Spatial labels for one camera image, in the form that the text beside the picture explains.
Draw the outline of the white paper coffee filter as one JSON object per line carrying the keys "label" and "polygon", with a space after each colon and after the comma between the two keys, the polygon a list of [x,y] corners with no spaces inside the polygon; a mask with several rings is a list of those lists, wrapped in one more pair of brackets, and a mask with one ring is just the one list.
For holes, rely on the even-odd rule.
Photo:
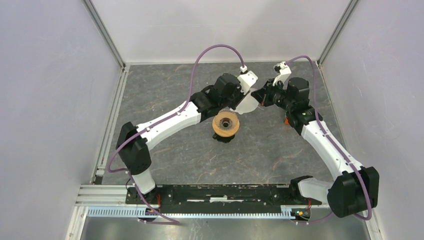
{"label": "white paper coffee filter", "polygon": [[238,104],[235,113],[243,115],[246,113],[253,112],[259,105],[258,101],[251,95],[252,91],[245,96],[245,98]]}

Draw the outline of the clear glass dripper cone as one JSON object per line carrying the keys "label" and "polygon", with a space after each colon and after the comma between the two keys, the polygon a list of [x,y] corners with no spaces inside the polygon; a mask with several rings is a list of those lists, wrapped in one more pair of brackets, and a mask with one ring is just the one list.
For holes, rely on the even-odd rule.
{"label": "clear glass dripper cone", "polygon": [[222,111],[216,116],[215,124],[219,129],[229,131],[239,125],[239,119],[234,112]]}

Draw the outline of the round wooden dripper holder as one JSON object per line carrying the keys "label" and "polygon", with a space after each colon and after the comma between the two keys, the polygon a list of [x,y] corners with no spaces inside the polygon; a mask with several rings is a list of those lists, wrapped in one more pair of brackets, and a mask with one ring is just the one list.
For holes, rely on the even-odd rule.
{"label": "round wooden dripper holder", "polygon": [[234,136],[240,129],[240,126],[241,124],[237,115],[231,111],[219,112],[212,120],[214,133],[224,138]]}

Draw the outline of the black coffee server base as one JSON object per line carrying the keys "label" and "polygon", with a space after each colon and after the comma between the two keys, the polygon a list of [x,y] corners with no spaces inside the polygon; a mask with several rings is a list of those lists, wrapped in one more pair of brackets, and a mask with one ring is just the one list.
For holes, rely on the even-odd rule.
{"label": "black coffee server base", "polygon": [[225,143],[225,144],[227,144],[227,143],[231,142],[231,141],[235,138],[235,135],[232,135],[232,136],[220,136],[220,135],[218,135],[217,133],[215,133],[215,134],[212,136],[212,138],[213,138],[214,140],[216,140],[216,141],[220,142],[220,143]]}

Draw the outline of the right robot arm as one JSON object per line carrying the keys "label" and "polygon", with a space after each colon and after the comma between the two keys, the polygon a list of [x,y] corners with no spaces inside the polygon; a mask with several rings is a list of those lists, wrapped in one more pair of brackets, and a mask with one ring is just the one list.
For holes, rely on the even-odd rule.
{"label": "right robot arm", "polygon": [[378,205],[380,175],[364,167],[334,138],[322,116],[310,105],[309,82],[300,77],[288,80],[287,87],[269,79],[251,96],[263,107],[285,110],[288,124],[318,153],[333,178],[332,182],[306,175],[291,180],[289,199],[295,204],[314,199],[328,204],[332,213],[344,218],[366,211],[369,220]]}

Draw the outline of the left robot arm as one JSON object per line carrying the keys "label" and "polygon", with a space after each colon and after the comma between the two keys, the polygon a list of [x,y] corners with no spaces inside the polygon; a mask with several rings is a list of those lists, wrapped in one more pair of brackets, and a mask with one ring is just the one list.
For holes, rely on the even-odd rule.
{"label": "left robot arm", "polygon": [[143,124],[127,122],[121,127],[116,151],[139,189],[140,200],[151,204],[157,198],[150,150],[184,128],[215,117],[224,108],[235,110],[256,81],[251,72],[239,76],[224,73],[215,84],[193,93],[174,110]]}

